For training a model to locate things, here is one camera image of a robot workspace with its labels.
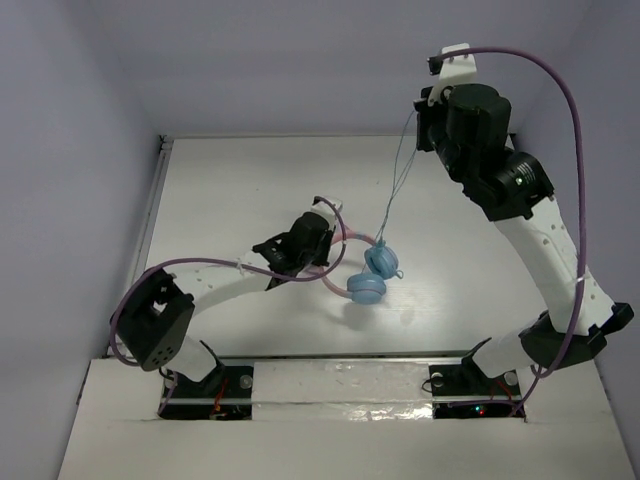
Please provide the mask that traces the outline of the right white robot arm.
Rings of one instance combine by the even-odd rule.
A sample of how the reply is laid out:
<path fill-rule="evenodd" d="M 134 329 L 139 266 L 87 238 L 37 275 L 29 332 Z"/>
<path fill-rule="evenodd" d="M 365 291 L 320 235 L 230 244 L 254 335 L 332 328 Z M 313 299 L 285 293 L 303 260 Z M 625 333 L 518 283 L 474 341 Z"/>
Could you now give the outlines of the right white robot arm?
<path fill-rule="evenodd" d="M 511 370 L 593 360 L 634 312 L 593 279 L 540 162 L 507 147 L 510 102 L 490 86 L 463 84 L 441 92 L 425 87 L 414 108 L 418 150 L 437 154 L 450 179 L 509 241 L 545 303 L 531 324 L 467 352 L 447 380 L 483 393 Z"/>

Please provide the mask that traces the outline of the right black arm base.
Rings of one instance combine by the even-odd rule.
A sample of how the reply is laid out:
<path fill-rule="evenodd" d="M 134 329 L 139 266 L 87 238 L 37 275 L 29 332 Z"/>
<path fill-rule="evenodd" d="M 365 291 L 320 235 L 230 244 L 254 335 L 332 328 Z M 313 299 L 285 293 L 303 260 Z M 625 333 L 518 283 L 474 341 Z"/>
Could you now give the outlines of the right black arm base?
<path fill-rule="evenodd" d="M 488 340 L 465 353 L 458 363 L 430 366 L 421 390 L 431 395 L 433 416 L 440 419 L 524 418 L 524 408 L 515 411 L 521 401 L 517 374 L 509 384 L 503 375 L 490 378 L 472 361 L 473 355 Z"/>

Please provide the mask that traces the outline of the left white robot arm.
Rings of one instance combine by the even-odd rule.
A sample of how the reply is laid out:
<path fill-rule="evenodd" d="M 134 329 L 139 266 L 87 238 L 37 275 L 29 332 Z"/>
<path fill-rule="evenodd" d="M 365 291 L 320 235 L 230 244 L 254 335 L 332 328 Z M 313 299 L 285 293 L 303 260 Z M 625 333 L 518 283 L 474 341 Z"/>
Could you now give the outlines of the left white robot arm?
<path fill-rule="evenodd" d="M 210 348 L 189 335 L 205 311 L 244 295 L 287 283 L 309 283 L 312 266 L 331 270 L 332 239 L 345 227 L 339 210 L 316 204 L 289 230 L 251 247 L 234 260 L 192 257 L 147 269 L 120 300 L 110 319 L 109 346 L 124 365 L 145 372 L 164 370 L 200 394 L 215 392 L 223 366 Z"/>

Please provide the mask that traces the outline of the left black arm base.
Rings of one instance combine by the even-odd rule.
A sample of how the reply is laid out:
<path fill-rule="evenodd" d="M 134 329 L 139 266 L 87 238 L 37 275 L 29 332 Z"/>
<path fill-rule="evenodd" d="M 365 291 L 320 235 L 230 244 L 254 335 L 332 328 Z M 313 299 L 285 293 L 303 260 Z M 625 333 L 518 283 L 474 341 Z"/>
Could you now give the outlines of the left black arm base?
<path fill-rule="evenodd" d="M 252 419 L 253 364 L 225 364 L 201 381 L 167 370 L 157 414 L 164 420 L 235 421 Z"/>

